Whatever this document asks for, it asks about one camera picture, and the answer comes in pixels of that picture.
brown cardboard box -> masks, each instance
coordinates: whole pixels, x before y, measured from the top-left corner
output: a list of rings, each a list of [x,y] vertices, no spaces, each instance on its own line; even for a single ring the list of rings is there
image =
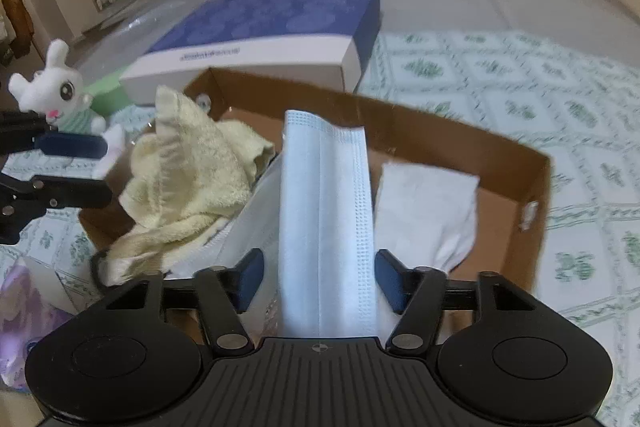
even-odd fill
[[[282,148],[287,109],[309,111],[340,126],[364,126],[373,194],[382,164],[389,160],[478,175],[476,243],[452,276],[475,280],[479,271],[492,270],[530,289],[549,196],[550,162],[545,155],[432,114],[237,71],[206,71],[184,92],[192,99],[207,94],[211,118],[242,120],[274,142],[277,150]],[[107,182],[119,195],[129,178],[129,156],[125,155],[108,174]],[[101,210],[82,210],[80,222],[98,249],[108,247],[133,226],[116,199]]]

yellow cloth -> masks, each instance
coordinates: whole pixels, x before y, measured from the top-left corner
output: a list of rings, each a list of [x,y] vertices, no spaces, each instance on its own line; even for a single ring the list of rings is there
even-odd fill
[[[160,86],[156,133],[131,154],[120,204],[136,222],[107,254],[104,282],[166,272],[226,225],[249,200],[273,144],[240,121],[211,120],[183,94]]]

plush toy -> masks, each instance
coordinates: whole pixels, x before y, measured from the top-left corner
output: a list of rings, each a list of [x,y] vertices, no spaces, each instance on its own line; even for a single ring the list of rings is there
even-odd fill
[[[108,150],[95,166],[93,177],[104,178],[124,151],[124,129],[117,124],[105,131],[104,118],[90,109],[94,97],[83,92],[82,75],[65,64],[68,52],[65,41],[54,40],[49,46],[44,70],[36,72],[32,82],[19,73],[12,74],[9,92],[21,111],[43,113],[47,123],[62,132],[102,134]]]

blue face mask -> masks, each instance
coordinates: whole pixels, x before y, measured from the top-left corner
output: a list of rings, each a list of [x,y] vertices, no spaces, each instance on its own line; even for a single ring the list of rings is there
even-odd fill
[[[363,128],[289,110],[280,195],[280,335],[376,334],[373,219]]]

blue and white box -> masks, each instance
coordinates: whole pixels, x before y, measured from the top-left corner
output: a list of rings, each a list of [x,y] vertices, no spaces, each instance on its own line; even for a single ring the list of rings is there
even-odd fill
[[[380,29],[380,0],[210,0],[122,75],[136,103],[156,87],[182,90],[207,68],[352,92]]]

